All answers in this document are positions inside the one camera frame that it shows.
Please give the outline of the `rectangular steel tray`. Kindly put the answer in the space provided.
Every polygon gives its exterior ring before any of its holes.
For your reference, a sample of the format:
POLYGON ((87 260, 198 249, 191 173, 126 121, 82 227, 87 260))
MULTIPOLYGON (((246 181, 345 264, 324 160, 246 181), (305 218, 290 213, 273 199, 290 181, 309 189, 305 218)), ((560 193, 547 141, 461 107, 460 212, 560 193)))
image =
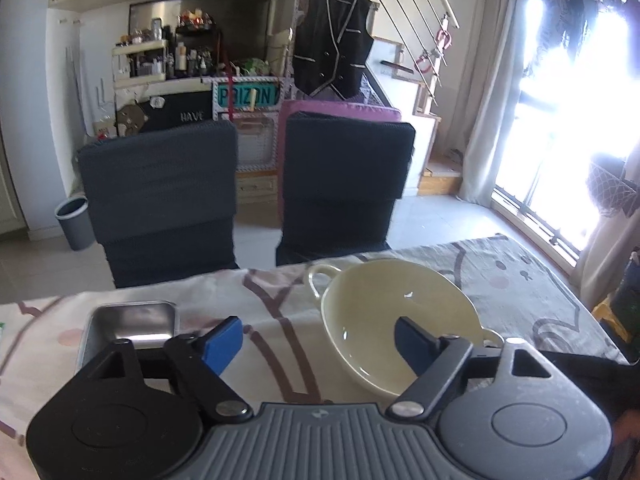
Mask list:
POLYGON ((175 337, 178 328, 179 313, 169 301, 129 301, 98 307, 89 316, 82 335, 76 370, 114 340, 129 339, 136 349, 155 349, 175 337))

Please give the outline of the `cream ceramic handled bowl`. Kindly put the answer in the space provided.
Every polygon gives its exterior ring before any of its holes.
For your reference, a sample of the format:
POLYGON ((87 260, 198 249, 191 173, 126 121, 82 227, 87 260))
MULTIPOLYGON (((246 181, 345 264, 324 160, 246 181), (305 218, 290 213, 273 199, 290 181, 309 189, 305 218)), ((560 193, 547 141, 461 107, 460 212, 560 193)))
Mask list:
POLYGON ((395 346, 398 318, 410 318, 435 337, 461 336, 479 347, 504 343, 501 335, 482 325, 464 292, 414 262, 378 259, 345 270, 317 263, 306 270, 304 282, 344 369, 387 400, 416 380, 395 346))

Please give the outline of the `cartoon printed tablecloth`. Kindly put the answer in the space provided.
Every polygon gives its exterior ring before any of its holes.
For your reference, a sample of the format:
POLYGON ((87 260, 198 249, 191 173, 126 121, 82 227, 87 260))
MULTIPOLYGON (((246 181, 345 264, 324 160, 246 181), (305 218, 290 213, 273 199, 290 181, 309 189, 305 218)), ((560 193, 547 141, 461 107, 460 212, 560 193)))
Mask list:
MULTIPOLYGON (((541 350, 623 359, 570 289, 515 240, 476 240, 401 249, 397 257, 428 266, 459 287, 480 322, 541 350)), ((207 330, 235 315, 240 354, 224 372, 250 402, 369 402, 372 394, 341 366, 304 283, 305 267, 220 271, 164 284, 18 300, 1 309, 1 474, 31 479, 27 426, 76 372, 89 318, 102 306, 168 301, 183 333, 207 330)))

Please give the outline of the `left dark grey chair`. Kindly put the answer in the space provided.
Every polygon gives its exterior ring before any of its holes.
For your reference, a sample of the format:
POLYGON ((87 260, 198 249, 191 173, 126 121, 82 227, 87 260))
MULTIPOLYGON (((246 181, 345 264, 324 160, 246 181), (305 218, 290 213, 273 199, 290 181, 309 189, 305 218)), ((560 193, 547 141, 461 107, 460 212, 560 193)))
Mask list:
POLYGON ((238 132, 192 122, 99 141, 78 166, 96 240, 118 288, 236 266, 238 132))

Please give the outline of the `dark grey chair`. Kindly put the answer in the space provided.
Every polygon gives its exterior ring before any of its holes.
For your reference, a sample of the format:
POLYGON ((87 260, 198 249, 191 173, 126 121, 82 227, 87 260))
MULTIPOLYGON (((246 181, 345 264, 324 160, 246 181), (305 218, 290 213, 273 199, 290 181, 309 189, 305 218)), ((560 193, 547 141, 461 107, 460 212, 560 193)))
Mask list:
POLYGON ((285 130, 278 266, 384 252, 416 130, 406 122, 298 112, 285 130))
POLYGON ((96 240, 118 288, 236 266, 238 132, 192 122, 99 141, 78 166, 96 240))

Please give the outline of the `grey trash bin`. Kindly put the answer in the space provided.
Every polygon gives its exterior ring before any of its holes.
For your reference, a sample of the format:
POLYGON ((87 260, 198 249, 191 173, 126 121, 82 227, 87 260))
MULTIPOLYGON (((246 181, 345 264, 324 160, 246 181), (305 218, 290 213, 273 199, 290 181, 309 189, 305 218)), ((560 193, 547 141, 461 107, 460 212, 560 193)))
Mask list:
POLYGON ((81 252, 96 241, 86 196, 79 195, 64 200, 56 207, 54 215, 74 252, 81 252))

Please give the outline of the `right dark grey chair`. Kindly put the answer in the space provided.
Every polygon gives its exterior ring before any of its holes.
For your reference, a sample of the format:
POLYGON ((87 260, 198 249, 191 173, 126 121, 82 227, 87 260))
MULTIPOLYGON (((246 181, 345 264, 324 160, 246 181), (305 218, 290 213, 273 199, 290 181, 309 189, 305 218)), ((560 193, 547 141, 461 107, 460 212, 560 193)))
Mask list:
POLYGON ((285 130, 278 266, 384 252, 416 130, 406 122, 298 112, 285 130))

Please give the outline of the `pink cushion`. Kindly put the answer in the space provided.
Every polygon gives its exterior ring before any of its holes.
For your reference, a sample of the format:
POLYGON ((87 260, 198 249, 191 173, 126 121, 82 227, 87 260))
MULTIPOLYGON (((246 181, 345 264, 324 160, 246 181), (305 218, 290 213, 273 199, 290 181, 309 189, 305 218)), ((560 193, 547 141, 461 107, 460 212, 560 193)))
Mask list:
POLYGON ((345 117, 368 120, 369 122, 401 122, 401 114, 397 108, 376 106, 344 101, 303 101, 286 100, 283 102, 278 122, 278 218, 283 220, 283 171, 285 158, 286 122, 288 118, 298 112, 316 113, 334 117, 345 117))

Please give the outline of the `teal prizon sign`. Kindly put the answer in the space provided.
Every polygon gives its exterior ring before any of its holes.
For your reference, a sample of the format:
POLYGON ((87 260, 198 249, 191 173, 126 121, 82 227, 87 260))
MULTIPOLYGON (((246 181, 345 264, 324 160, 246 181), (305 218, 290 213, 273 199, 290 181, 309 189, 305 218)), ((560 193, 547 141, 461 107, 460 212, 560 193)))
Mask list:
POLYGON ((283 84, 276 77, 216 77, 212 79, 213 113, 266 112, 281 102, 283 84))

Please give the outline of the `beige window curtain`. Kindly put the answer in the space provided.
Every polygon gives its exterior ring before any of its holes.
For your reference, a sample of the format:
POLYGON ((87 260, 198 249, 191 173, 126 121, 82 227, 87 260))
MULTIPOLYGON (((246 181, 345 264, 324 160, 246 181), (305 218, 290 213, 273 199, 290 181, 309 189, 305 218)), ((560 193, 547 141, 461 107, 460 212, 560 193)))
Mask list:
POLYGON ((524 72, 526 0, 484 0, 462 94, 457 149, 462 200, 488 207, 524 72))

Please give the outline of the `cluttered white shelf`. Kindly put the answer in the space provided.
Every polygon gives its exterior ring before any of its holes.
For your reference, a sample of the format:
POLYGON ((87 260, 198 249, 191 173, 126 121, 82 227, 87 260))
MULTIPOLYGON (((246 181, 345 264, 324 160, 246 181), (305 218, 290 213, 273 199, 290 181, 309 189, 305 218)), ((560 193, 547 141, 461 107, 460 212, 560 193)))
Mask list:
POLYGON ((206 13, 183 13, 176 26, 159 16, 136 27, 112 50, 115 90, 173 79, 215 75, 221 32, 206 13))

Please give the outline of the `black vest with white trim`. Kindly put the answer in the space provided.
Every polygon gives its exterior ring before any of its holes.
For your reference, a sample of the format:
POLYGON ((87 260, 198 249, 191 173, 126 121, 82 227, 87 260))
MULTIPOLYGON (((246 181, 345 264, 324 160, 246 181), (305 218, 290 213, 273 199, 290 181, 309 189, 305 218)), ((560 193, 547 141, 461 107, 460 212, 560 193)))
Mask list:
POLYGON ((373 46, 370 0, 309 0, 297 26, 293 55, 298 90, 313 98, 326 89, 354 98, 373 46))

